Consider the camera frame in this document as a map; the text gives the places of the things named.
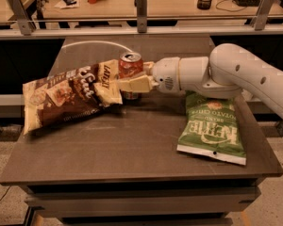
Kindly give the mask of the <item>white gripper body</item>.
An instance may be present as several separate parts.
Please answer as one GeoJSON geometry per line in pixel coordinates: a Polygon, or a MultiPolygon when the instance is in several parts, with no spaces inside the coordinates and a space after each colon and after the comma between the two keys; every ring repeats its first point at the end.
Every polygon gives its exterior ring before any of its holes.
{"type": "Polygon", "coordinates": [[[166,57],[156,62],[152,75],[157,84],[157,90],[163,93],[176,93],[180,91],[178,67],[179,57],[166,57]]]}

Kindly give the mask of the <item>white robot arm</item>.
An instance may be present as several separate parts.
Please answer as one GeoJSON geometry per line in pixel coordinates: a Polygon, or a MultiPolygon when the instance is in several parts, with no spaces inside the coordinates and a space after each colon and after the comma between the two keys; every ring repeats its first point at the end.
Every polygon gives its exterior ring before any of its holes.
{"type": "Polygon", "coordinates": [[[165,57],[148,73],[120,79],[118,87],[139,93],[195,91],[217,99],[234,98],[245,89],[283,120],[283,72],[232,43],[216,46],[209,56],[165,57]]]}

